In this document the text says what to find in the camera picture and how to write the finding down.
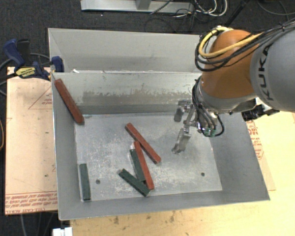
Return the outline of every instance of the clamp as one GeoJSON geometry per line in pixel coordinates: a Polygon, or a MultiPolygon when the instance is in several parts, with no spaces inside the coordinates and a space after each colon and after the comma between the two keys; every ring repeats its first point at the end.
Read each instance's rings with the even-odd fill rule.
{"type": "MultiPolygon", "coordinates": [[[[15,76],[19,76],[22,79],[38,78],[48,81],[50,80],[50,73],[37,61],[34,61],[30,66],[26,65],[25,59],[17,48],[17,40],[15,38],[5,43],[3,51],[9,59],[15,61],[17,64],[14,68],[15,76]]],[[[53,65],[53,71],[64,72],[63,62],[59,56],[52,57],[50,64],[53,65]]]]}

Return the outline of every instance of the cardboard sheet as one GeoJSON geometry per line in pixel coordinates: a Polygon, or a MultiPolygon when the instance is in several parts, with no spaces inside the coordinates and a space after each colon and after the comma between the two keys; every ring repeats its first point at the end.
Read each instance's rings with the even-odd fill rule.
{"type": "Polygon", "coordinates": [[[8,80],[6,116],[5,214],[57,210],[51,83],[8,80]]]}

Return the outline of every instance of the cable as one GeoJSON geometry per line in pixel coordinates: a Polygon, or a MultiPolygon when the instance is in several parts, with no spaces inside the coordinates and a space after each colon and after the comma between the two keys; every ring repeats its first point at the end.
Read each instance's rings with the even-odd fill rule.
{"type": "Polygon", "coordinates": [[[150,13],[150,15],[155,14],[157,12],[159,12],[160,10],[162,10],[163,8],[165,8],[170,2],[172,2],[173,0],[168,0],[166,3],[164,3],[161,7],[159,7],[157,10],[153,11],[150,13]]]}
{"type": "Polygon", "coordinates": [[[45,232],[44,232],[43,236],[46,235],[46,233],[47,233],[47,231],[48,231],[48,229],[49,229],[50,223],[51,223],[51,221],[52,221],[54,215],[55,215],[54,213],[51,214],[51,216],[50,216],[50,218],[49,218],[49,220],[48,220],[48,223],[47,223],[47,226],[46,226],[46,229],[45,229],[45,232]]]}
{"type": "Polygon", "coordinates": [[[40,230],[40,224],[41,224],[41,217],[42,217],[42,213],[39,213],[39,218],[38,218],[38,227],[37,227],[37,231],[36,231],[36,236],[39,235],[39,230],[40,230]]]}
{"type": "Polygon", "coordinates": [[[294,12],[286,12],[285,7],[284,7],[284,5],[282,4],[282,2],[279,1],[279,3],[280,3],[281,6],[283,7],[285,13],[277,13],[277,12],[273,12],[273,11],[267,10],[266,8],[264,8],[264,7],[261,5],[261,3],[260,3],[259,1],[257,1],[258,6],[259,6],[262,10],[266,11],[267,13],[270,13],[270,14],[273,14],[273,15],[278,15],[278,16],[289,16],[289,15],[294,15],[294,14],[295,14],[295,11],[294,11],[294,12]]]}
{"type": "Polygon", "coordinates": [[[25,224],[24,224],[23,214],[21,214],[20,218],[21,218],[21,224],[22,224],[23,235],[24,235],[24,236],[27,236],[27,234],[26,234],[26,229],[25,229],[25,224]]]}
{"type": "Polygon", "coordinates": [[[210,113],[203,107],[202,103],[200,103],[196,97],[196,88],[198,87],[199,81],[200,81],[200,77],[196,80],[196,83],[192,88],[192,103],[193,103],[194,107],[196,108],[196,111],[198,114],[198,125],[199,125],[198,132],[200,130],[201,133],[206,137],[220,136],[221,134],[224,133],[225,128],[224,128],[224,124],[223,124],[222,120],[220,119],[219,115],[215,113],[215,115],[217,116],[217,120],[220,123],[222,129],[221,129],[220,133],[215,134],[217,124],[213,120],[213,117],[210,115],[210,113]],[[200,117],[203,117],[206,121],[206,125],[207,125],[207,128],[205,129],[206,132],[204,131],[204,128],[203,128],[204,125],[202,124],[202,120],[200,117]]]}
{"type": "Polygon", "coordinates": [[[203,9],[202,6],[200,6],[198,0],[193,0],[193,2],[195,3],[195,7],[198,8],[198,9],[196,9],[196,12],[207,14],[207,15],[213,16],[213,17],[223,16],[226,13],[227,8],[228,8],[227,0],[222,0],[223,1],[222,2],[222,8],[224,6],[224,10],[222,12],[218,13],[218,14],[214,13],[217,10],[217,1],[216,0],[212,0],[212,1],[214,2],[214,8],[211,8],[209,10],[205,10],[205,9],[203,9]]]}
{"type": "MultiPolygon", "coordinates": [[[[39,62],[40,64],[41,64],[40,57],[43,57],[43,58],[45,58],[45,59],[50,59],[47,55],[44,55],[44,54],[31,53],[30,55],[31,55],[31,56],[37,56],[37,57],[38,57],[38,62],[39,62]]],[[[2,63],[0,64],[0,72],[1,72],[1,70],[2,70],[3,68],[6,68],[6,66],[7,66],[10,62],[12,62],[12,61],[13,61],[12,59],[7,59],[7,60],[5,60],[4,62],[2,62],[2,63]]],[[[13,77],[15,77],[15,76],[16,76],[15,74],[10,74],[10,75],[7,75],[7,76],[5,76],[5,77],[0,78],[0,86],[2,86],[3,84],[5,84],[7,79],[13,78],[13,77]]],[[[3,92],[2,90],[0,90],[0,93],[1,93],[2,95],[6,96],[6,93],[3,92]]]]}

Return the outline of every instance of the black cable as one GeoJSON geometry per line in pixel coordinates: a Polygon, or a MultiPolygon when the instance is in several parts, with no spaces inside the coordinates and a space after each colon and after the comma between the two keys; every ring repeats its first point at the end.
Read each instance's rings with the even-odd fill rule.
{"type": "Polygon", "coordinates": [[[166,3],[164,3],[161,7],[159,7],[157,10],[153,11],[150,13],[150,15],[155,14],[157,12],[159,12],[160,10],[162,10],[163,8],[165,8],[170,2],[172,2],[173,0],[168,0],[166,3]]]}
{"type": "Polygon", "coordinates": [[[48,223],[47,223],[47,226],[46,226],[46,229],[45,229],[45,232],[44,232],[43,236],[45,236],[46,233],[47,233],[47,231],[49,230],[49,226],[50,226],[50,223],[51,223],[51,221],[52,221],[54,215],[55,215],[54,213],[51,214],[51,216],[50,216],[50,218],[49,218],[49,220],[48,220],[48,223]]]}
{"type": "Polygon", "coordinates": [[[224,133],[224,131],[225,131],[225,127],[224,127],[224,124],[223,124],[223,122],[222,122],[222,120],[221,120],[221,118],[220,118],[219,115],[217,115],[217,119],[218,119],[218,121],[219,121],[219,123],[220,123],[220,125],[221,125],[221,127],[222,127],[222,130],[221,130],[220,133],[216,134],[215,136],[220,136],[220,135],[222,135],[222,134],[224,133]]]}
{"type": "MultiPolygon", "coordinates": [[[[286,11],[286,9],[285,9],[284,5],[282,4],[282,2],[281,2],[281,1],[279,1],[279,2],[280,2],[280,4],[281,4],[281,6],[283,7],[283,9],[286,11]]],[[[286,13],[277,13],[277,12],[274,12],[274,11],[267,10],[266,8],[264,8],[264,7],[261,5],[261,3],[260,3],[259,1],[257,1],[257,4],[258,4],[258,6],[259,6],[262,10],[266,11],[267,13],[273,14],[273,15],[278,15],[278,16],[289,16],[289,15],[294,15],[294,14],[295,14],[295,11],[294,11],[294,12],[286,12],[286,13]]]]}

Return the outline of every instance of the red wooden block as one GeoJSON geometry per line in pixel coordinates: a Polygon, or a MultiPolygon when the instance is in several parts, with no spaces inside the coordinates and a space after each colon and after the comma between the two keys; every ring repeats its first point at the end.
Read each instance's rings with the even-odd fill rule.
{"type": "Polygon", "coordinates": [[[141,149],[141,145],[140,145],[140,143],[138,141],[134,142],[134,148],[135,148],[135,151],[136,151],[136,153],[138,155],[140,165],[141,165],[144,177],[146,179],[145,184],[147,185],[148,189],[154,190],[155,187],[154,187],[153,179],[152,179],[151,174],[149,172],[147,162],[146,162],[146,160],[144,158],[144,155],[143,155],[143,152],[142,152],[142,149],[141,149]]]}
{"type": "Polygon", "coordinates": [[[143,136],[136,130],[136,128],[131,123],[128,123],[125,128],[130,133],[130,135],[141,144],[142,148],[147,153],[149,158],[151,158],[151,160],[155,164],[158,164],[161,161],[161,157],[155,152],[155,150],[143,138],[143,136]]]}

